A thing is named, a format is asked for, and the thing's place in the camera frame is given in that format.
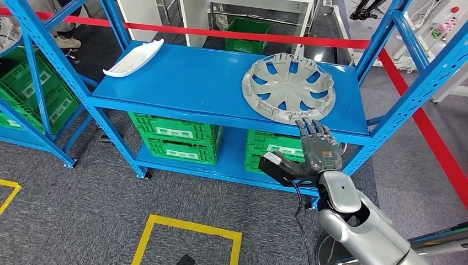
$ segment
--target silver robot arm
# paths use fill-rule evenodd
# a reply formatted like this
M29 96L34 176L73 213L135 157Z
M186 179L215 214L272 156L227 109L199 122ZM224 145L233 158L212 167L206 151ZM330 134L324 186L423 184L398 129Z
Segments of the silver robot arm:
M321 225L362 265L426 265L391 220L339 171L341 155L330 130L315 120L296 123L305 162L294 163L274 151L262 156L259 168L286 187L317 187ZM348 225L352 217L357 226Z
M427 264L392 227L391 220L354 187L348 175L326 171L319 183L328 190L330 204L318 213L321 225L359 262L363 265ZM343 219L350 215L357 217L358 226L350 226Z

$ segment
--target blue metal shelf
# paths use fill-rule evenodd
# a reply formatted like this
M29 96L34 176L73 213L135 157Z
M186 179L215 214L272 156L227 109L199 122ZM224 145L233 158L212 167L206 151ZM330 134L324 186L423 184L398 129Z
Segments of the blue metal shelf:
M40 22L42 26L48 29L52 29L58 23L61 22L67 15L71 14L74 10L80 7L86 0L72 0L70 3L65 5L60 11L56 12L53 16L51 16L48 20L44 22ZM38 149L41 151L47 151L54 154L56 157L61 159L65 164L66 167L71 168L76 163L76 159L67 155L67 151L71 148L74 142L77 140L81 132L84 130L86 125L90 122L91 116L88 115L85 120L81 123L78 129L73 133L73 135L69 138L69 140L65 143L63 148L60 148L55 145L55 143L62 137L65 131L68 130L70 125L75 121L75 119L79 116L79 114L84 110L84 106L81 105L65 122L63 128L56 134L52 135L50 131L50 124L49 124L49 116L46 110L46 104L44 100L44 94L41 89L40 78L38 74L36 58L34 55L33 49L33 40L31 38L31 30L27 25L25 25L25 17L18 18L16 17L17 21L19 22L23 36L22 38L17 41L12 47L0 53L0 57L6 55L19 45L24 45L26 50L26 55L28 59L29 68L31 71L31 76L33 79L34 89L36 91L36 97L38 101L38 106L40 110L40 116L42 119L42 125L44 127L44 134L37 130L35 127L31 126L22 115L17 113L8 103L0 99L0 111L7 114L13 120L15 120L23 129L22 130L14 130L8 128L0 128L0 141L10 142L12 144L22 145L26 147L31 147L34 149ZM37 46L40 49L44 49L44 47L35 41ZM94 81L90 80L89 78L85 78L88 83L95 83Z
M241 79L252 63L263 56L164 44L159 53L142 69L124 78L106 77L94 93L91 93L27 2L4 2L15 17L20 18L21 23L27 26L26 34L30 35L67 81L137 177L143 178L147 168L161 168L290 191L266 176L243 171L245 129L297 134L294 126L270 121L257 114L244 101ZM354 173L369 159L468 60L466 23L439 55L427 64L421 55L419 43L415 41L402 18L410 2L393 0L356 67L320 64L324 71L332 75L337 95L335 108L321 122L334 131L339 141L360 145L345 165L343 171L347 174ZM114 1L101 0L101 3L123 55L141 45L138 41L128 40ZM385 115L366 121L359 85L394 29L403 31L403 40L407 45L414 46L409 50L421 68L420 73ZM146 147L142 147L135 156L115 130L103 108L226 125L231 128L227 129L216 166L155 158L148 153ZM370 133L368 122L376 125Z
M0 126L0 141L48 152L46 147L25 130L10 129Z
M296 192L294 188L283 187L265 174L245 172L243 170L246 153L247 130L226 127L222 138L218 162L216 165L172 160L154 157L146 145L142 145L136 162L143 167L159 168L200 177L213 178L240 184ZM316 188L301 188L301 193L318 197Z
M131 41L126 55L142 42ZM242 95L244 74L262 55L164 44L137 72L106 76L89 101L98 107L244 129L298 135L297 127L255 112ZM354 67L319 63L334 80L336 103L322 122L339 141L364 145L369 131Z

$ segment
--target red floor tape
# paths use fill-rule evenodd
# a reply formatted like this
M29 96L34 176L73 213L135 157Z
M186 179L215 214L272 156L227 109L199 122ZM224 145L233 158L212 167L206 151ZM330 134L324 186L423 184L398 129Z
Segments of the red floor tape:
M43 20L53 15L51 13L44 12L36 12L36 14L40 19ZM11 12L8 10L8 8L0 8L0 15L11 15ZM69 23L78 23L99 27L110 27L110 23L106 19L69 16L65 18L64 21ZM270 41L274 43L304 44L312 46L329 46L338 48L365 49L369 44L369 40L346 40L322 37L298 37L274 34L240 33L232 31L181 28L177 26L159 26L136 23L124 23L124 27L128 29L160 31L173 34L203 35L218 38L260 40ZM405 82L400 72L393 64L391 58L389 57L385 49L383 49L382 52L380 52L379 59L384 65L384 69L389 74L390 80L395 85L397 91L400 95L402 95L408 89L408 84ZM416 122L416 125L418 126L419 130L421 131L424 139L428 143L430 149L433 151L435 158L439 161L442 169L447 175L447 178L454 187L461 201L463 202L463 204L465 204L465 207L468 208L468 192L466 192L466 187L468 187L468 178L466 178L463 170L458 165L453 155L450 153L450 150L447 148L444 141L437 133L436 129L434 128L434 126L432 125L422 108L418 109L413 114L413 119Z
M408 89L408 84L395 67L395 64L393 64L392 59L385 49L380 52L379 58L384 65L385 71L389 74L390 80L393 85L395 85L396 90L400 95L402 95ZM447 145L445 145L444 140L442 140L440 135L437 133L434 125L432 125L422 108L416 110L413 114L413 120L432 150L432 153L434 153L435 158L439 161L442 170L447 175L447 178L460 197L460 200L468 209L468 192L466 191L466 187L468 187L468 178L465 176L463 169L461 169L454 156L450 153L450 150Z

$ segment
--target green crate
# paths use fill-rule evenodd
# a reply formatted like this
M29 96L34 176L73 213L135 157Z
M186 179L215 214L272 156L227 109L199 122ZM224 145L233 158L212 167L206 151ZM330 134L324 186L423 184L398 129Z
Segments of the green crate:
M44 56L38 51L35 54L51 131L56 134L78 109L79 102ZM43 133L39 105L24 50L13 50L2 58L1 65L0 98Z
M215 144L208 146L153 138L144 138L143 141L153 156L214 165L222 133L223 128L218 131Z
M234 18L227 27L227 31L268 34L270 33L270 25L247 18ZM267 47L266 41L226 39L225 42L227 51L241 51L250 54L262 54Z
M7 116L5 113L0 112L0 126L10 129L22 130L21 126L16 123L12 118Z
M142 138L214 145L221 126L129 112Z
M244 171L247 172L253 172L253 173L262 173L264 174L259 168L258 164L260 162L260 157L263 156L264 153L246 153L246 159L244 161ZM297 157L297 156L288 156L284 155L287 159L295 162L304 162L303 157Z
M300 137L264 131L248 131L246 153L265 154L268 151L273 152L276 150L285 156L304 157Z

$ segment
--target shelf board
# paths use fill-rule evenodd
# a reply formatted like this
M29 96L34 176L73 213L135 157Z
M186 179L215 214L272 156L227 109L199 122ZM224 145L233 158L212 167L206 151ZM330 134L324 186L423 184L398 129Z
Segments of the shelf board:
M295 192L294 188L283 187L266 174L251 173L243 170L246 140L247 130L226 127L216 165L205 165L154 157L150 154L145 144L141 146L136 156L136 162L140 166L148 168L157 168L221 181ZM318 197L316 188L301 188L301 193Z
M10 129L0 126L0 141L48 151L41 143L25 130Z
M142 42L131 41L123 55ZM297 135L297 127L255 112L242 95L241 83L264 55L164 44L135 73L105 76L89 102L97 107L140 112L244 129ZM364 145L369 131L354 67L319 63L332 75L336 103L321 123L338 141Z

